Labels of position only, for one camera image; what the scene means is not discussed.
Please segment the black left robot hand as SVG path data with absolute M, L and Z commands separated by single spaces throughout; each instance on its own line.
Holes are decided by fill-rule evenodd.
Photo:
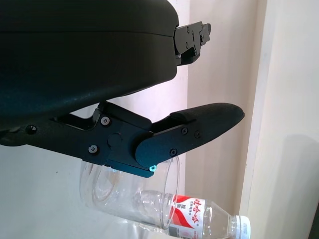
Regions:
M 3 0 L 0 143 L 31 145 L 149 178 L 243 118 L 213 103 L 151 122 L 110 102 L 172 80 L 211 26 L 179 26 L 166 0 Z

